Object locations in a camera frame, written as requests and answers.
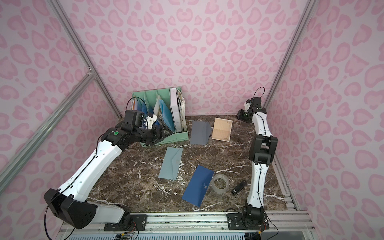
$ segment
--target metal mounting plate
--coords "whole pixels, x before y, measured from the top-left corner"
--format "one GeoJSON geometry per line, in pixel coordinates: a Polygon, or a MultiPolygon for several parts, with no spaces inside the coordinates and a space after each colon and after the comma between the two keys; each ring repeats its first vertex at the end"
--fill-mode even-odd
{"type": "MultiPolygon", "coordinates": [[[[132,222],[136,223],[137,230],[138,231],[144,231],[145,226],[147,224],[147,215],[131,215],[132,222]]],[[[131,231],[134,227],[127,228],[126,225],[120,224],[120,223],[106,223],[104,226],[105,232],[112,232],[112,231],[131,231]]]]}
{"type": "Polygon", "coordinates": [[[269,223],[266,218],[266,215],[264,214],[264,224],[257,224],[257,223],[250,223],[245,222],[244,225],[242,223],[242,214],[227,214],[227,223],[228,223],[228,229],[229,230],[246,230],[246,229],[255,229],[264,231],[269,229],[269,223]]]}

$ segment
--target marble tabletop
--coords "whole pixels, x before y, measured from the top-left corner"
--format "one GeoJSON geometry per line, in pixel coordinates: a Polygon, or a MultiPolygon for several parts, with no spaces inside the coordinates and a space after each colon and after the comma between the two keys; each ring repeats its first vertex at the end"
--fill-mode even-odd
{"type": "MultiPolygon", "coordinates": [[[[241,210],[249,194],[252,177],[249,146],[255,134],[253,124],[241,122],[235,116],[188,116],[187,127],[193,121],[208,121],[213,127],[215,118],[233,120],[230,142],[209,139],[208,144],[190,145],[189,141],[161,146],[141,147],[132,144],[117,157],[97,181],[88,201],[118,204],[132,212],[188,212],[196,210],[241,210]],[[183,155],[177,180],[158,178],[167,147],[182,147],[183,155]],[[210,186],[198,208],[182,200],[183,193],[198,165],[230,179],[227,192],[218,194],[210,186]],[[233,196],[230,191],[242,180],[248,185],[233,196]]],[[[272,165],[266,174],[264,205],[268,210],[285,210],[286,205],[272,165]]]]}

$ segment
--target white binder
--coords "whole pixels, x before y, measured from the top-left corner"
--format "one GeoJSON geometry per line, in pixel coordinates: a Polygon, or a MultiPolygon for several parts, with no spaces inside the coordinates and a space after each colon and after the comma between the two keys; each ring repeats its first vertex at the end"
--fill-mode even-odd
{"type": "Polygon", "coordinates": [[[181,117],[181,100],[178,97],[177,89],[171,88],[169,90],[170,95],[170,110],[173,116],[173,122],[175,123],[176,132],[183,132],[182,117],[181,117]]]}

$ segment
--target beige card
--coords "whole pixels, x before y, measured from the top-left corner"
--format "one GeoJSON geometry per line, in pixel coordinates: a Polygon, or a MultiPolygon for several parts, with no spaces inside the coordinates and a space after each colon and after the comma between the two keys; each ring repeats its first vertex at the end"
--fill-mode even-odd
{"type": "Polygon", "coordinates": [[[229,142],[231,137],[232,120],[215,118],[212,139],[229,142]]]}

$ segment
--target pink leopard print wall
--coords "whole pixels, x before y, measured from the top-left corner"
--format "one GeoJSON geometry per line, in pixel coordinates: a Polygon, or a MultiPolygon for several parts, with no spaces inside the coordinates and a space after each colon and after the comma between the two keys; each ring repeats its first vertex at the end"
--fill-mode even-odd
{"type": "Polygon", "coordinates": [[[123,113],[133,91],[182,86],[188,114],[268,94],[306,1],[62,0],[123,113]]]}
{"type": "MultiPolygon", "coordinates": [[[[68,180],[94,151],[97,138],[116,123],[100,89],[91,83],[0,196],[0,238],[47,239],[44,193],[68,180]]],[[[62,222],[48,210],[53,239],[62,222]]]]}
{"type": "Polygon", "coordinates": [[[321,0],[268,121],[324,240],[384,238],[384,1],[321,0]]]}
{"type": "Polygon", "coordinates": [[[0,172],[87,69],[44,0],[0,2],[0,172]]]}

